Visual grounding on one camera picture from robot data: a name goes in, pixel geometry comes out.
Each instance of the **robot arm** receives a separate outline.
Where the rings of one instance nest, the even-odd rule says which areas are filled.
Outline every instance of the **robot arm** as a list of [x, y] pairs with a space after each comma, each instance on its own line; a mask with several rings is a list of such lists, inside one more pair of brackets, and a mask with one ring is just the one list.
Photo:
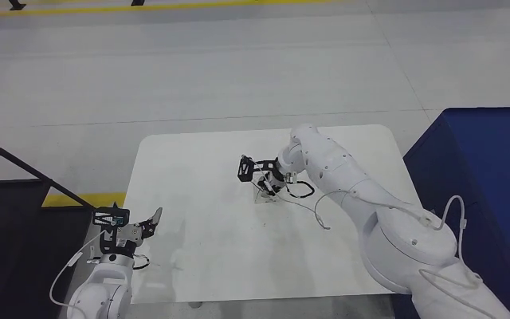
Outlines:
[[448, 226], [429, 211], [395, 198], [313, 125], [294, 128], [277, 159], [263, 162], [261, 167], [262, 162], [243, 157], [239, 179], [251, 181], [254, 171], [267, 171], [257, 184], [267, 195], [278, 195], [306, 171], [355, 224], [368, 273], [389, 290], [412, 294], [420, 317], [510, 318], [480, 277], [455, 257], [457, 240]]
[[93, 223], [101, 225], [100, 248], [103, 256], [91, 255], [87, 263], [96, 264], [87, 280], [74, 292], [67, 310], [68, 319], [122, 319], [131, 303], [131, 277], [136, 247], [155, 233], [163, 209], [148, 220], [128, 224], [129, 211], [100, 207]]

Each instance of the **white table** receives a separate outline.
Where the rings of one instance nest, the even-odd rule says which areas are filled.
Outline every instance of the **white table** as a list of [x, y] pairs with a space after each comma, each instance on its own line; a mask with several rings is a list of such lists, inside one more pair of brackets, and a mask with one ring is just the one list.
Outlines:
[[[241, 154], [272, 160], [290, 130], [149, 136], [142, 141], [124, 207], [131, 223], [163, 207], [156, 235], [137, 250], [154, 263], [133, 275], [133, 303], [228, 301], [389, 293], [365, 271], [354, 225], [330, 199], [313, 214], [253, 201], [237, 179]], [[392, 194], [419, 204], [390, 130], [320, 128]], [[306, 174], [299, 179], [308, 180]], [[313, 207], [320, 191], [300, 203]]]

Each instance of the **yellow floor stripe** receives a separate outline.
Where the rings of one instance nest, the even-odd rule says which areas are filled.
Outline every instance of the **yellow floor stripe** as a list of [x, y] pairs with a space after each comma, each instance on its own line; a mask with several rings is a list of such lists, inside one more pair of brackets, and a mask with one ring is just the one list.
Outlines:
[[[63, 5], [68, 3], [91, 3], [91, 2], [103, 2], [103, 3], [112, 3], [112, 2], [121, 2], [121, 0], [20, 0], [21, 3], [25, 3], [27, 5], [26, 8], [29, 8], [29, 6], [40, 6], [40, 5]], [[10, 8], [11, 5], [6, 2], [0, 4], [1, 8]]]
[[61, 9], [42, 9], [30, 10], [28, 6], [21, 11], [4, 11], [0, 16], [14, 15], [46, 15], [46, 14], [98, 14], [107, 12], [126, 12], [126, 11], [153, 11], [153, 10], [182, 10], [182, 9], [203, 9], [220, 6], [265, 6], [265, 5], [290, 5], [305, 3], [325, 3], [338, 2], [339, 0], [241, 0], [241, 1], [221, 1], [221, 2], [195, 2], [195, 3], [174, 3], [158, 4], [148, 6], [110, 6], [96, 8], [61, 8]]
[[[122, 207], [126, 199], [126, 193], [95, 193], [78, 195], [91, 203], [94, 207], [110, 207], [114, 202]], [[43, 207], [79, 206], [80, 204], [63, 194], [50, 194], [46, 196]]]

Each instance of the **white cable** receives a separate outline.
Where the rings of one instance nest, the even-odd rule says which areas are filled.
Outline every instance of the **white cable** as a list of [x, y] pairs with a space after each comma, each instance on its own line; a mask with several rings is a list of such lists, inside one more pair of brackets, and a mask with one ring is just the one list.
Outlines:
[[464, 258], [462, 257], [462, 238], [464, 236], [464, 229], [467, 226], [467, 220], [465, 219], [464, 200], [462, 199], [462, 197], [460, 197], [459, 195], [454, 195], [454, 196], [452, 196], [448, 200], [448, 202], [446, 204], [446, 207], [445, 207], [445, 211], [443, 213], [443, 217], [441, 219], [441, 225], [439, 227], [434, 227], [433, 229], [434, 230], [441, 230], [443, 228], [443, 226], [445, 225], [446, 216], [448, 215], [448, 212], [449, 212], [450, 205], [452, 204], [452, 202], [455, 199], [458, 199], [458, 201], [459, 201], [459, 203], [461, 205], [461, 220], [460, 220], [460, 227], [459, 227], [460, 229], [459, 229], [459, 241], [458, 241], [458, 245], [457, 245], [457, 253], [459, 255], [459, 260], [461, 261], [462, 267], [465, 270], [465, 275], [468, 278], [468, 281], [470, 281], [472, 285], [466, 285], [465, 283], [458, 282], [456, 280], [453, 280], [451, 278], [447, 278], [447, 277], [445, 277], [445, 276], [443, 276], [441, 274], [438, 274], [436, 272], [433, 272], [433, 271], [430, 271], [430, 270], [426, 270], [426, 269], [420, 269], [420, 270], [418, 270], [418, 272], [432, 286], [434, 286], [436, 289], [440, 290], [442, 293], [444, 293], [448, 297], [451, 297], [455, 301], [460, 302], [462, 305], [465, 305], [465, 306], [467, 306], [467, 307], [469, 307], [471, 309], [474, 309], [477, 312], [482, 313], [482, 314], [484, 314], [485, 316], [487, 316], [489, 318], [496, 319], [496, 317], [494, 317], [492, 314], [488, 313], [487, 311], [485, 311], [485, 310], [483, 310], [481, 308], [476, 307], [475, 305], [467, 302], [466, 300], [464, 300], [462, 298], [459, 298], [459, 297], [453, 295], [448, 290], [440, 287], [437, 283], [433, 282], [432, 279], [430, 279], [427, 276], [425, 276], [425, 274], [431, 274], [434, 277], [441, 278], [441, 279], [443, 279], [443, 280], [445, 280], [447, 282], [453, 283], [454, 285], [463, 287], [465, 289], [477, 289], [480, 286], [480, 283], [482, 282], [480, 275], [475, 273], [475, 272], [473, 272], [473, 271], [471, 271], [471, 269], [468, 268], [467, 265], [465, 264]]
[[337, 191], [330, 191], [324, 195], [322, 195], [316, 202], [316, 205], [314, 207], [314, 209], [310, 208], [310, 207], [306, 207], [305, 205], [301, 205], [299, 203], [295, 203], [295, 202], [292, 202], [290, 200], [287, 200], [287, 199], [284, 199], [283, 197], [281, 197], [280, 195], [278, 195], [277, 192], [274, 191], [273, 187], [271, 186], [271, 183], [268, 181], [267, 177], [265, 177], [265, 174], [264, 172], [262, 171], [262, 168], [260, 167], [260, 165], [255, 161], [253, 160], [251, 157], [248, 157], [246, 156], [249, 160], [251, 160], [253, 163], [255, 163], [255, 165], [257, 166], [257, 168], [262, 172], [262, 176], [264, 177], [265, 181], [267, 182], [267, 186], [269, 188], [271, 188], [271, 191], [281, 200], [283, 200], [284, 202], [287, 202], [287, 203], [291, 203], [291, 204], [295, 204], [297, 206], [301, 206], [309, 211], [311, 211], [315, 217], [316, 217], [316, 221], [319, 223], [319, 225], [324, 228], [325, 230], [330, 230], [331, 227], [328, 227], [328, 226], [325, 226], [324, 225], [324, 221], [322, 220], [322, 218], [320, 217], [319, 214], [317, 214], [317, 205], [319, 204], [320, 200], [324, 197], [326, 197], [327, 195], [330, 195], [330, 194], [333, 194], [333, 193], [346, 193], [347, 195], [350, 195], [352, 198], [354, 199], [359, 199], [361, 200], [362, 202], [365, 202], [365, 203], [369, 203], [369, 204], [372, 204], [372, 205], [377, 205], [377, 206], [382, 206], [382, 207], [389, 207], [389, 208], [397, 208], [399, 209], [400, 211], [403, 211], [404, 213], [407, 213], [408, 215], [410, 215], [411, 217], [413, 217], [414, 219], [417, 219], [418, 221], [420, 220], [420, 218], [413, 212], [413, 211], [410, 211], [408, 209], [406, 209], [405, 207], [400, 207], [398, 205], [390, 205], [390, 204], [385, 204], [385, 203], [377, 203], [377, 202], [372, 202], [368, 199], [363, 199], [361, 197], [359, 197], [358, 195], [353, 195], [352, 192], [349, 192], [349, 191], [343, 191], [343, 190], [337, 190]]
[[310, 207], [306, 207], [305, 205], [301, 205], [301, 204], [299, 204], [299, 203], [292, 202], [292, 201], [290, 201], [290, 200], [284, 199], [283, 197], [279, 196], [279, 195], [278, 195], [278, 193], [276, 193], [276, 192], [274, 191], [273, 186], [271, 186], [271, 183], [268, 181], [267, 177], [265, 177], [265, 174], [264, 174], [264, 172], [262, 171], [262, 168], [260, 167], [260, 165], [259, 165], [256, 161], [254, 161], [251, 157], [248, 157], [248, 156], [246, 156], [246, 157], [247, 157], [249, 160], [251, 160], [252, 162], [254, 162], [254, 163], [255, 163], [255, 165], [257, 165], [258, 169], [259, 169], [259, 170], [261, 171], [261, 173], [262, 173], [262, 177], [264, 177], [265, 181], [267, 182], [267, 186], [269, 186], [269, 187], [271, 188], [271, 191], [272, 191], [272, 192], [273, 192], [273, 193], [274, 193], [274, 194], [275, 194], [275, 195], [276, 195], [279, 199], [281, 199], [281, 200], [283, 200], [284, 202], [287, 202], [287, 203], [291, 203], [291, 204], [294, 204], [294, 205], [297, 205], [297, 206], [301, 206], [301, 207], [303, 207], [303, 208], [305, 208], [305, 209], [307, 209], [307, 210], [311, 211], [311, 212], [315, 215], [317, 222], [319, 223], [319, 225], [320, 225], [322, 228], [324, 228], [325, 230], [330, 230], [330, 229], [331, 229], [331, 227], [328, 227], [328, 226], [325, 226], [325, 225], [324, 225], [324, 222], [323, 222], [322, 218], [321, 218], [321, 217], [319, 216], [319, 214], [317, 214], [317, 212], [316, 212], [315, 210], [313, 210], [312, 208], [310, 208]]
[[85, 312], [84, 312], [82, 309], [80, 309], [80, 308], [76, 307], [75, 305], [65, 304], [65, 303], [63, 303], [63, 302], [59, 302], [59, 301], [56, 301], [55, 299], [53, 299], [53, 287], [54, 287], [54, 286], [55, 286], [55, 284], [57, 283], [58, 278], [62, 275], [62, 273], [64, 272], [64, 270], [65, 270], [67, 267], [72, 266], [72, 265], [74, 264], [74, 262], [76, 262], [76, 261], [77, 261], [77, 255], [78, 255], [78, 254], [79, 254], [79, 253], [80, 253], [80, 252], [81, 252], [81, 251], [82, 251], [82, 250], [83, 250], [86, 246], [88, 246], [91, 242], [93, 242], [94, 240], [96, 240], [96, 238], [100, 237], [100, 236], [101, 236], [101, 235], [102, 235], [105, 231], [106, 231], [106, 230], [101, 231], [101, 232], [100, 232], [100, 233], [99, 233], [96, 237], [94, 237], [94, 238], [92, 238], [91, 240], [89, 240], [86, 244], [84, 244], [84, 245], [83, 245], [83, 247], [81, 247], [81, 248], [80, 248], [80, 249], [79, 249], [79, 250], [78, 250], [78, 251], [77, 251], [77, 252], [76, 252], [76, 253], [75, 253], [75, 254], [74, 254], [74, 255], [73, 255], [70, 259], [69, 259], [69, 261], [65, 264], [64, 268], [62, 268], [61, 272], [60, 272], [60, 273], [58, 273], [58, 275], [55, 277], [55, 280], [53, 281], [53, 284], [51, 284], [51, 288], [49, 289], [49, 300], [51, 300], [51, 301], [52, 301], [52, 303], [54, 303], [54, 304], [56, 304], [56, 305], [61, 305], [61, 306], [64, 306], [64, 307], [68, 307], [68, 308], [76, 309], [76, 310], [80, 311], [80, 312], [81, 312], [81, 314], [83, 314], [83, 318], [84, 318], [84, 319], [87, 319], [87, 315], [85, 314]]
[[496, 319], [496, 317], [494, 317], [492, 314], [488, 313], [487, 311], [485, 311], [485, 310], [483, 310], [483, 309], [481, 309], [481, 308], [476, 307], [475, 305], [473, 305], [473, 304], [471, 304], [471, 303], [467, 302], [467, 301], [466, 301], [466, 300], [464, 300], [464, 299], [461, 299], [461, 298], [459, 298], [459, 297], [457, 297], [457, 296], [455, 296], [455, 295], [451, 294], [448, 290], [446, 290], [446, 289], [444, 289], [444, 288], [440, 287], [437, 283], [433, 282], [430, 278], [428, 278], [427, 276], [425, 276], [425, 273], [432, 274], [433, 276], [439, 277], [439, 278], [441, 278], [441, 279], [445, 279], [445, 280], [446, 280], [446, 281], [448, 281], [448, 282], [453, 282], [451, 279], [445, 278], [445, 277], [443, 277], [443, 276], [441, 276], [441, 275], [439, 275], [439, 274], [436, 274], [436, 273], [433, 273], [433, 272], [431, 272], [431, 271], [424, 270], [424, 269], [420, 269], [418, 272], [419, 272], [419, 273], [420, 273], [420, 275], [421, 275], [422, 277], [424, 277], [424, 279], [425, 279], [425, 280], [427, 280], [427, 281], [428, 281], [428, 282], [429, 282], [432, 286], [434, 286], [436, 289], [440, 290], [442, 293], [444, 293], [444, 294], [445, 294], [445, 295], [447, 295], [448, 297], [451, 297], [451, 298], [452, 298], [452, 299], [454, 299], [455, 301], [460, 302], [462, 305], [465, 305], [466, 307], [469, 307], [469, 308], [471, 308], [471, 309], [473, 309], [473, 310], [476, 310], [477, 312], [482, 313], [482, 314], [484, 314], [485, 316], [487, 316], [487, 317], [489, 317], [489, 318], [491, 318], [491, 319]]

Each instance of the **white floor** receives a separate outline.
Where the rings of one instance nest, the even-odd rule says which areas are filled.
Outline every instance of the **white floor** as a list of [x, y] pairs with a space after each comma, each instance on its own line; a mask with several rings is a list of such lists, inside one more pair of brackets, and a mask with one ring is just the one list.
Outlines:
[[[0, 146], [79, 193], [126, 191], [151, 134], [383, 124], [405, 154], [444, 108], [510, 104], [509, 8], [348, 0], [2, 17]], [[0, 163], [0, 178], [21, 177]], [[144, 305], [131, 317], [391, 316], [386, 300], [360, 298]]]

